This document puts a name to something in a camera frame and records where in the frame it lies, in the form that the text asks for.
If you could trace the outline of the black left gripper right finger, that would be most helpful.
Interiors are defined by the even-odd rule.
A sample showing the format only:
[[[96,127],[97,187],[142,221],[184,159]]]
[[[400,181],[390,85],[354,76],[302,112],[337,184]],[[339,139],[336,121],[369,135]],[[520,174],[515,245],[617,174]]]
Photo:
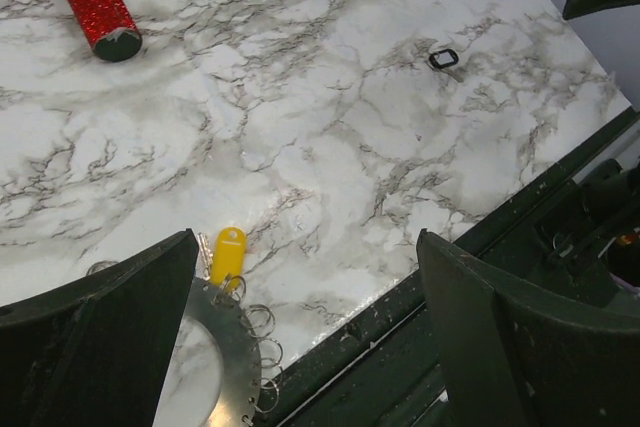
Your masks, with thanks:
[[[558,295],[421,231],[457,426],[636,426],[639,318]]]

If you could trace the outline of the black white key tag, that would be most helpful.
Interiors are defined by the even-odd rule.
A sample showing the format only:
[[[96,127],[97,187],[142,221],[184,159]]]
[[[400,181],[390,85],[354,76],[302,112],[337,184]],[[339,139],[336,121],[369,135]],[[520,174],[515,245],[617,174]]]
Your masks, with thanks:
[[[434,69],[443,70],[457,65],[459,56],[453,49],[447,48],[431,53],[428,60]]]

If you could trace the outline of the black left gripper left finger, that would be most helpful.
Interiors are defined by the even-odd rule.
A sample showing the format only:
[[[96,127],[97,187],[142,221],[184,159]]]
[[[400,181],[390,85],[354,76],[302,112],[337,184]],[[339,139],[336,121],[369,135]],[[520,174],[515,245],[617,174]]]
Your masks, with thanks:
[[[1,309],[4,426],[150,426],[194,277],[195,234]]]

